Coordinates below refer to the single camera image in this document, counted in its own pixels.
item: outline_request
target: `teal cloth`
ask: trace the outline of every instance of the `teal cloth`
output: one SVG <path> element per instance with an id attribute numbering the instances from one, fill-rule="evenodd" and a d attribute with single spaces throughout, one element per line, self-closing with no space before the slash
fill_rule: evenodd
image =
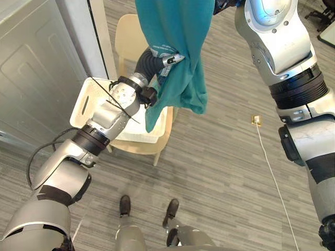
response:
<path id="1" fill-rule="evenodd" d="M 172 66 L 167 76 L 163 70 L 153 83 L 158 101 L 146 112 L 148 132 L 154 128 L 165 106 L 205 113 L 207 92 L 200 53 L 214 3 L 209 0 L 136 0 L 141 28 L 154 55 L 155 52 L 159 57 L 178 52 L 185 56 Z"/>

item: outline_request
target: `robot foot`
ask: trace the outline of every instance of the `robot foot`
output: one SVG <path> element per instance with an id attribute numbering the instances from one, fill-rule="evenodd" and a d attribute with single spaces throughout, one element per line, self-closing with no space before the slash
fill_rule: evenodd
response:
<path id="1" fill-rule="evenodd" d="M 176 212 L 179 207 L 179 201 L 177 199 L 172 199 L 166 210 L 166 215 L 163 221 L 163 228 L 168 229 L 168 219 L 173 219 L 176 216 Z"/>
<path id="2" fill-rule="evenodd" d="M 120 199 L 120 217 L 130 216 L 130 198 L 123 195 Z"/>

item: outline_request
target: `office chair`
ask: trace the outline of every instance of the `office chair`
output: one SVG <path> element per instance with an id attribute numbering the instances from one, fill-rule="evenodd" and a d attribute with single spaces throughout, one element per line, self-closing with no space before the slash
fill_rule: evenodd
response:
<path id="1" fill-rule="evenodd" d="M 322 13 L 314 10 L 305 16 L 306 19 L 309 16 L 321 19 L 320 26 L 317 29 L 318 32 L 324 31 L 335 20 L 335 0 L 322 0 L 322 2 L 326 6 L 326 9 Z"/>

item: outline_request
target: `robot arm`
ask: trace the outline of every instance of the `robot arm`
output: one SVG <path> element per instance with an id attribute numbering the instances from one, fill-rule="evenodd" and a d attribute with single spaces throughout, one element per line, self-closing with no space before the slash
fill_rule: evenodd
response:
<path id="1" fill-rule="evenodd" d="M 286 124 L 279 129 L 285 153 L 307 169 L 322 244 L 335 250 L 335 95 L 323 80 L 297 0 L 246 0 L 235 25 Z"/>
<path id="2" fill-rule="evenodd" d="M 67 139 L 42 165 L 31 184 L 30 199 L 13 215 L 0 249 L 26 251 L 74 250 L 68 206 L 79 201 L 91 182 L 86 167 L 124 129 L 141 103 L 151 105 L 156 92 L 148 87 L 154 74 L 183 60 L 179 54 L 154 58 L 150 49 L 140 57 L 135 73 L 120 77 L 104 102 L 72 139 Z"/>

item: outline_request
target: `white plastic basket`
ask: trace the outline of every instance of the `white plastic basket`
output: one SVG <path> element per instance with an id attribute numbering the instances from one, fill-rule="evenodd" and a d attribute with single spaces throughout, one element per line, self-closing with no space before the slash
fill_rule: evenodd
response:
<path id="1" fill-rule="evenodd" d="M 110 81 L 102 78 L 95 78 L 106 90 L 109 88 Z M 81 128 L 86 121 L 93 116 L 94 111 L 108 99 L 108 95 L 92 80 L 87 78 L 79 93 L 78 99 L 71 114 L 70 124 L 73 127 Z M 156 143 L 158 138 L 165 133 L 166 115 L 168 108 L 165 107 L 158 118 L 154 129 L 146 132 L 146 109 L 141 105 L 139 111 L 130 119 L 117 140 L 135 141 L 144 143 Z"/>

